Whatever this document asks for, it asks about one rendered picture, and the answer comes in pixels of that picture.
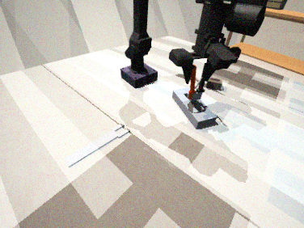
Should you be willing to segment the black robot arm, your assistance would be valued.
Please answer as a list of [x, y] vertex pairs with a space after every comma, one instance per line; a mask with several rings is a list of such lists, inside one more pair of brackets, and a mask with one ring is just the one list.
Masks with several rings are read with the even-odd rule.
[[[125, 57], [130, 60], [131, 66], [128, 68], [134, 74], [147, 70], [144, 56], [152, 48], [152, 37], [147, 34], [148, 1], [133, 0], [133, 32]], [[227, 31], [254, 36], [263, 23], [267, 1], [196, 0], [196, 3], [204, 3], [199, 26], [209, 29], [222, 29], [224, 26]], [[237, 63], [242, 52], [240, 47], [226, 46], [226, 38], [219, 42], [214, 42], [215, 39], [212, 37], [208, 40], [201, 57], [208, 58], [215, 70], [227, 69], [232, 63]]]

